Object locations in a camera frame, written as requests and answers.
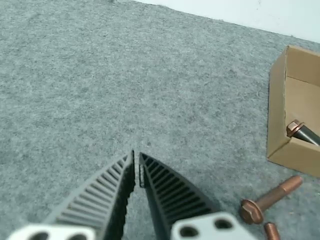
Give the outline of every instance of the bolt shaft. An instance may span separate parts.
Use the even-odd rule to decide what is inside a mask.
[[[267,237],[267,240],[280,240],[280,235],[277,230],[277,226],[272,223],[268,222],[264,225],[264,231]]]
[[[281,183],[279,186],[275,187],[274,189],[270,190],[268,193],[260,197],[257,201],[255,201],[255,203],[263,212],[273,204],[281,200],[284,196],[296,190],[302,184],[302,182],[303,180],[300,176],[292,176]]]

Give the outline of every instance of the open cardboard box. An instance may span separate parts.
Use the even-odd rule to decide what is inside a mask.
[[[320,177],[320,146],[287,137],[294,119],[320,136],[320,54],[287,46],[270,70],[267,157]]]

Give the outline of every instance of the hex bolt head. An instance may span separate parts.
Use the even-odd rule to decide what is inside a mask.
[[[299,129],[301,129],[305,125],[304,122],[300,122],[297,119],[293,120],[286,127],[286,134],[288,137],[292,137]]]

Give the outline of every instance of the carpet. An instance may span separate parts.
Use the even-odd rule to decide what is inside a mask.
[[[269,70],[286,45],[320,44],[163,6],[0,0],[0,236],[39,223],[95,171],[134,149],[238,216],[286,178],[265,213],[283,239],[319,239],[319,179],[266,158]],[[135,187],[124,240],[152,240]],[[261,225],[244,225],[264,239]]]

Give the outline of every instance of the bolt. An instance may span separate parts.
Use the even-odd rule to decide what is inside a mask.
[[[280,235],[277,226],[273,222],[268,222],[264,225],[264,231],[267,240],[280,240]]]
[[[299,131],[304,125],[304,122],[299,122],[297,119],[293,120],[286,127],[287,136],[292,137],[292,135]]]
[[[261,224],[264,221],[263,212],[284,196],[296,190],[302,182],[302,177],[292,176],[260,197],[257,201],[242,200],[239,211],[240,216],[247,224]]]

